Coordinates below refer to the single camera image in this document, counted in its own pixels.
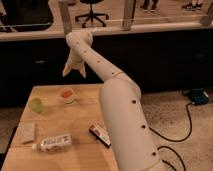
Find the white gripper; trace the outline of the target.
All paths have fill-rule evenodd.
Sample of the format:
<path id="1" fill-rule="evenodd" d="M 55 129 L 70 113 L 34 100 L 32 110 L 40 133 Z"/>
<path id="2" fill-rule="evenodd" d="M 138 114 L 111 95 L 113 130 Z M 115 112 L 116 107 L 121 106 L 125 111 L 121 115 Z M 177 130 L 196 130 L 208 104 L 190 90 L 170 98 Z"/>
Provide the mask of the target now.
<path id="1" fill-rule="evenodd" d="M 83 59 L 75 53 L 73 50 L 70 51 L 69 57 L 67 60 L 67 64 L 65 64 L 65 67 L 62 72 L 62 76 L 65 77 L 67 74 L 71 72 L 71 70 L 79 70 L 79 73 L 86 78 L 86 70 L 84 67 L 84 61 Z"/>

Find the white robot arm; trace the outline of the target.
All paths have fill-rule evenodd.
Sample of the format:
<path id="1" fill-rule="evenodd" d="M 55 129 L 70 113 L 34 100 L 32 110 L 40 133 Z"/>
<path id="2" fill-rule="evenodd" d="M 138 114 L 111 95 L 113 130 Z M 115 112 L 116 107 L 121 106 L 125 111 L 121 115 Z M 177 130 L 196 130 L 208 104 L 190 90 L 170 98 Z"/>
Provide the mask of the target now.
<path id="1" fill-rule="evenodd" d="M 78 70 L 85 77 L 88 65 L 103 81 L 100 108 L 119 171 L 166 171 L 143 113 L 139 86 L 91 48 L 90 32 L 70 32 L 66 42 L 70 54 L 63 75 Z"/>

